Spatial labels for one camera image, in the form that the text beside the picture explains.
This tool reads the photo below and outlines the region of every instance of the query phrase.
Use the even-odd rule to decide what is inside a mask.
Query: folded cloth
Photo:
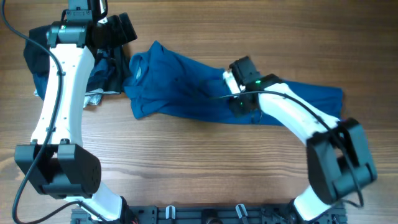
[[[29,37],[47,47],[46,32],[49,29],[50,26],[32,29],[29,31]],[[49,55],[34,44],[27,42],[24,57],[30,72],[33,74],[36,86],[35,95],[44,100],[49,79]],[[87,104],[98,105],[102,95],[120,94],[122,82],[129,76],[131,76],[131,72],[128,70],[128,61],[124,56],[122,47],[98,52],[95,58],[95,66],[88,79],[84,107]]]
[[[130,61],[132,76],[123,83],[136,119],[153,113],[229,124],[281,125],[259,110],[235,118],[227,100],[211,99],[231,94],[222,68],[211,68],[167,50],[158,41]],[[339,88],[285,81],[298,96],[321,111],[340,117],[343,91]]]

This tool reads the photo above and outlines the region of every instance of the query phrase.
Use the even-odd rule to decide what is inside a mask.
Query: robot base
[[[140,224],[218,224],[221,222],[209,219],[215,216],[222,224],[288,224],[289,221],[279,216],[279,213],[286,209],[289,204],[265,204],[258,207],[246,207],[247,217],[239,218],[236,207],[177,207],[175,208],[175,219],[166,215],[167,208],[156,206],[130,207],[130,210],[139,217]],[[94,224],[97,223],[90,218],[90,215],[82,209],[72,210],[71,224]],[[346,224],[346,210],[343,205],[337,205],[313,224]]]

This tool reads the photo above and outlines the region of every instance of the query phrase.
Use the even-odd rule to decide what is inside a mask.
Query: wire
[[[43,222],[43,221],[49,219],[50,217],[54,216],[58,212],[62,211],[63,209],[65,209],[65,208],[67,208],[67,207],[69,207],[71,205],[79,204],[79,206],[85,208],[87,211],[89,211],[91,214],[97,216],[103,222],[108,223],[101,215],[99,215],[98,213],[93,211],[93,209],[91,209],[89,206],[85,205],[83,202],[79,202],[79,201],[66,203],[65,205],[62,205],[60,208],[54,210],[53,212],[49,213],[45,217],[40,218],[40,219],[35,220],[35,221],[32,221],[32,222],[22,222],[22,221],[20,221],[18,219],[17,210],[18,210],[18,204],[19,204],[19,200],[21,199],[22,192],[25,189],[26,183],[29,180],[29,177],[30,177],[32,171],[34,170],[34,168],[39,163],[40,158],[43,156],[43,153],[45,152],[45,148],[46,148],[47,144],[49,143],[49,140],[51,138],[51,135],[52,135],[52,132],[53,132],[53,129],[54,129],[55,120],[56,120],[57,113],[58,113],[58,107],[59,107],[60,100],[61,100],[61,97],[62,97],[62,75],[63,75],[63,70],[62,70],[61,63],[59,62],[59,60],[56,58],[56,56],[51,51],[49,51],[48,49],[46,49],[45,47],[40,45],[38,42],[36,42],[36,41],[30,39],[29,37],[25,36],[24,34],[21,34],[20,32],[16,31],[8,23],[8,21],[6,19],[6,15],[4,13],[5,5],[6,5],[6,0],[3,0],[2,4],[1,4],[1,15],[2,15],[2,19],[3,19],[4,23],[6,24],[6,26],[8,27],[8,29],[10,29],[13,33],[18,35],[19,37],[22,37],[26,41],[36,45],[38,48],[42,49],[44,52],[49,54],[50,57],[55,62],[55,65],[57,66],[57,75],[58,75],[57,96],[56,96],[56,99],[55,99],[55,104],[54,104],[54,108],[53,108],[53,111],[52,111],[52,115],[51,115],[51,119],[50,119],[49,128],[48,128],[48,131],[47,131],[47,135],[46,135],[46,137],[44,139],[42,147],[40,148],[39,152],[37,153],[35,159],[33,160],[32,165],[29,167],[28,171],[26,172],[26,175],[25,175],[24,179],[21,182],[21,185],[18,188],[18,191],[17,191],[15,199],[14,199],[14,204],[12,205],[12,219],[14,220],[14,222],[20,223],[20,224],[36,224],[36,223],[40,223],[40,222]]]
[[[331,130],[331,128],[322,120],[322,118],[319,117],[315,112],[313,112],[309,107],[307,107],[301,101],[299,101],[298,99],[296,99],[296,98],[294,98],[292,96],[289,96],[286,93],[279,93],[279,92],[276,92],[276,91],[268,91],[268,90],[241,92],[241,93],[236,93],[236,94],[219,96],[219,97],[215,97],[215,98],[212,98],[212,99],[223,99],[223,98],[230,98],[230,97],[234,97],[234,96],[241,96],[241,95],[247,95],[247,94],[261,94],[261,93],[278,95],[278,96],[282,96],[282,97],[284,97],[286,99],[292,100],[293,102],[297,103],[302,108],[304,108],[306,111],[308,111],[320,124],[322,124],[326,128],[326,130],[329,132],[330,136],[332,137],[334,143],[342,151],[342,153],[344,155],[345,161],[346,161],[346,163],[348,165],[349,172],[351,173],[351,176],[352,176],[353,181],[354,181],[356,192],[358,194],[359,205],[357,203],[354,203],[352,201],[345,200],[345,199],[341,199],[341,201],[344,202],[344,203],[348,203],[348,204],[350,204],[350,205],[352,205],[352,206],[354,206],[356,208],[363,208],[364,200],[363,200],[363,195],[362,195],[362,192],[361,192],[361,187],[359,185],[358,179],[356,178],[356,175],[354,174],[354,167],[353,167],[353,164],[351,163],[351,161],[349,160],[349,155],[347,153],[347,149],[344,147],[343,143],[336,136],[336,134]]]

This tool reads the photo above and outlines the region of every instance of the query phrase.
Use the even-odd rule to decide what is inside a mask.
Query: wooden table
[[[29,29],[60,18],[66,0],[13,0],[9,22]],[[263,74],[345,93],[345,115],[366,129],[379,172],[363,190],[366,208],[350,223],[396,223],[398,213],[398,3],[373,1],[140,1],[109,3],[128,12],[138,39],[130,54],[159,40],[213,67],[251,55]],[[29,143],[42,101],[22,56],[24,40],[0,22],[0,223],[23,178],[16,144]],[[103,181],[130,205],[288,202],[308,185],[305,150],[283,127],[213,124],[155,114],[136,120],[125,95],[83,113],[85,148],[99,157]],[[28,184],[19,206],[33,220],[64,204]],[[66,209],[49,223],[68,223]]]

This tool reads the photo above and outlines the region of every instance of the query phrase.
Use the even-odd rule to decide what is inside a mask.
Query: blue cloth
[[[133,76],[125,79],[124,91],[136,119],[152,113],[229,124],[281,125],[259,110],[235,118],[227,100],[214,96],[231,94],[223,81],[224,69],[211,68],[167,50],[154,42],[145,53],[130,61]],[[339,88],[285,81],[304,100],[330,115],[340,117],[343,91]]]

